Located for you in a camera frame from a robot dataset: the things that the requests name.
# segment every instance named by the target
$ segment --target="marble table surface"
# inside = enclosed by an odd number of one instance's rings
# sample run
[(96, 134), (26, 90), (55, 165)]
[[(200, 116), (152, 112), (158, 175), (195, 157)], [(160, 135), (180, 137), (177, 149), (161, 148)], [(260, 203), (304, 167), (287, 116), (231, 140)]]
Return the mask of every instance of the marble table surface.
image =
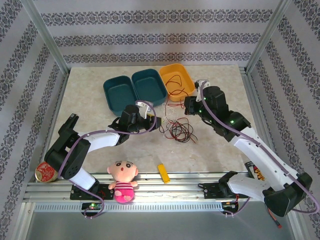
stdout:
[[(208, 79), (225, 93), (229, 109), (242, 113), (255, 127), (241, 74), (237, 65), (185, 66), (193, 81)], [(103, 83), (120, 75), (131, 77), (133, 73), (161, 66), (74, 67), (66, 85), (61, 107), (53, 130), (50, 145), (58, 138), (58, 129), (74, 113), (79, 120), (77, 132), (103, 130), (112, 123), (115, 115), (109, 110)], [(164, 106), (155, 108), (159, 117), (164, 116)], [(174, 115), (183, 117), (184, 109), (173, 107)], [(225, 172), (245, 171), (247, 157), (204, 124), (199, 116), (188, 116), (198, 141), (180, 143), (164, 138), (158, 130), (130, 136), (123, 144), (90, 152), (83, 163), (89, 173), (106, 173), (115, 161), (135, 163), (140, 172), (158, 172), (163, 163), (168, 172)]]

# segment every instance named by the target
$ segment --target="patterned wallpaper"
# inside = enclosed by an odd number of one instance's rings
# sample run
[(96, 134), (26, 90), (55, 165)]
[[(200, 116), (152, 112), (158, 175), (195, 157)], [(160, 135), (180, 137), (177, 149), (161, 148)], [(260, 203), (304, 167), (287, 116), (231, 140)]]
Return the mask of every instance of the patterned wallpaper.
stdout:
[(71, 67), (239, 64), (279, 0), (36, 0)]
[(0, 0), (0, 240), (10, 239), (64, 76), (18, 0)]
[[(276, 153), (313, 178), (320, 199), (320, 1), (293, 0), (265, 47), (252, 79)], [(309, 197), (304, 209), (314, 209)], [(320, 239), (320, 213), (305, 215)]]

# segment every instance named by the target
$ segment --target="plush toy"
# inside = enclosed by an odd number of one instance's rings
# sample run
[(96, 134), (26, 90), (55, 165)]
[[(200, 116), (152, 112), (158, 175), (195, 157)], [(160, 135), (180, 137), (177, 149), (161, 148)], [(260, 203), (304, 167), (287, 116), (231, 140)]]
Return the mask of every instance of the plush toy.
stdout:
[(130, 161), (116, 161), (107, 168), (108, 174), (114, 178), (108, 188), (114, 189), (114, 198), (119, 203), (131, 201), (134, 196), (134, 187), (138, 186), (136, 181), (132, 181), (138, 175), (137, 166)]

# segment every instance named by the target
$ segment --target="aluminum frame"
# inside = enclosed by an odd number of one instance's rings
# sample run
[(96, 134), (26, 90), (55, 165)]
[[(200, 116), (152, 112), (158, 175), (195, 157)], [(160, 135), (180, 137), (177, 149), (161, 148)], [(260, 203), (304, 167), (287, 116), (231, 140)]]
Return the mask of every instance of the aluminum frame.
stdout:
[[(156, 202), (227, 202), (233, 198), (205, 199), (204, 192), (198, 187), (199, 183), (217, 183), (226, 174), (221, 173), (169, 173), (170, 182), (163, 183), (158, 173), (141, 173), (135, 178), (138, 188), (134, 190), (135, 203)], [(238, 174), (247, 176), (247, 172)], [(101, 184), (114, 181), (110, 174), (93, 174)], [(59, 203), (85, 202), (70, 200), (72, 184), (64, 179), (52, 183), (29, 182), (23, 197), (24, 203)]]
[(43, 18), (41, 17), (40, 13), (37, 10), (37, 7), (33, 0), (21, 0), (23, 7), (25, 8), (26, 12), (29, 14), (33, 24), (35, 25), (37, 31), (41, 35), (44, 43), (47, 45), (48, 49), (50, 50), (51, 54), (53, 55), (56, 63), (58, 64), (59, 68), (63, 72), (64, 75), (68, 75), (70, 73), (70, 68), (67, 65), (64, 56), (60, 52), (54, 38), (52, 37), (51, 33), (49, 32)]
[(249, 75), (252, 70), (254, 69), (255, 65), (257, 64), (261, 54), (265, 50), (266, 45), (271, 38), (271, 35), (274, 33), (278, 23), (280, 22), (281, 18), (285, 14), (285, 11), (288, 9), (292, 0), (281, 0), (277, 5), (276, 9), (271, 16), (268, 25), (266, 26), (262, 36), (259, 39), (258, 44), (256, 45), (247, 65), (246, 65), (246, 73)]
[(30, 223), (32, 220), (32, 215), (35, 210), (36, 203), (34, 202), (23, 202), (20, 207), (19, 215), (17, 217), (13, 234), (11, 239), (12, 240), (25, 240), (28, 234), (28, 230), (30, 227)]

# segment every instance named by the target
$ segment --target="yellow plastic bowl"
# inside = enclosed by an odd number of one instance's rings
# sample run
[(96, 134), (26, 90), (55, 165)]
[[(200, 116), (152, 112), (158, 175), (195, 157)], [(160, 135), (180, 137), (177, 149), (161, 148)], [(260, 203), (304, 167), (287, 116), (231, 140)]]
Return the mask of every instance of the yellow plastic bowl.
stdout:
[(164, 66), (159, 73), (171, 101), (183, 101), (186, 96), (191, 96), (194, 92), (195, 84), (182, 64), (174, 63)]

